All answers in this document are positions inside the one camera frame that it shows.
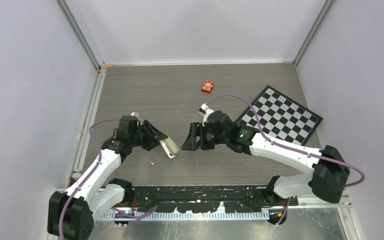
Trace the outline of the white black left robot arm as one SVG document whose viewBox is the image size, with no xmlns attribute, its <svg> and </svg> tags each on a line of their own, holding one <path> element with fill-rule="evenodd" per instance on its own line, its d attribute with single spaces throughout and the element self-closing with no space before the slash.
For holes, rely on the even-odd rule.
<svg viewBox="0 0 384 240">
<path fill-rule="evenodd" d="M 103 184 L 133 148 L 151 151 L 162 146 L 169 158 L 174 158 L 179 147 L 165 133 L 148 120 L 140 120 L 138 113 L 124 115 L 118 127 L 102 145 L 93 163 L 80 178 L 65 191 L 55 191 L 48 203 L 47 232 L 62 240 L 87 240 L 96 221 L 113 206 L 128 207 L 134 199 L 132 184 L 114 178 Z"/>
</svg>

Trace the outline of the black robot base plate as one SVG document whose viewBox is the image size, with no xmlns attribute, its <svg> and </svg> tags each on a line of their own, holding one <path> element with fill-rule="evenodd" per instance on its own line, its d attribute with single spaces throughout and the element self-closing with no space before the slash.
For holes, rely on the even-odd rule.
<svg viewBox="0 0 384 240">
<path fill-rule="evenodd" d="M 287 201 L 276 196 L 271 185 L 146 185 L 134 186 L 119 178 L 109 181 L 126 189 L 117 208 L 133 208 L 145 213 L 156 207 L 158 213 L 257 213 L 262 209 L 283 209 Z"/>
</svg>

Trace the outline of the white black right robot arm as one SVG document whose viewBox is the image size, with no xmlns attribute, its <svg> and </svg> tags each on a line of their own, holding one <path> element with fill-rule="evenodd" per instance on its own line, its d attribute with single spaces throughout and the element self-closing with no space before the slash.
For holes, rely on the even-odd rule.
<svg viewBox="0 0 384 240">
<path fill-rule="evenodd" d="M 265 198 L 271 205 L 309 194 L 337 204 L 350 175 L 349 167 L 335 147 L 326 145 L 319 149 L 277 139 L 255 128 L 238 125 L 220 110 L 210 109 L 203 115 L 202 122 L 192 122 L 181 149 L 206 151 L 219 144 L 235 153 L 268 158 L 301 172 L 289 177 L 272 177 L 265 191 Z"/>
</svg>

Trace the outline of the cream beige stapler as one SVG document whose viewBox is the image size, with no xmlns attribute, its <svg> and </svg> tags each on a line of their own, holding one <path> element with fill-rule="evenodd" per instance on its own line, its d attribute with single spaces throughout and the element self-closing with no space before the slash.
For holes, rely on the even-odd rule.
<svg viewBox="0 0 384 240">
<path fill-rule="evenodd" d="M 159 143 L 170 159 L 173 159 L 180 150 L 170 137 L 160 140 Z"/>
</svg>

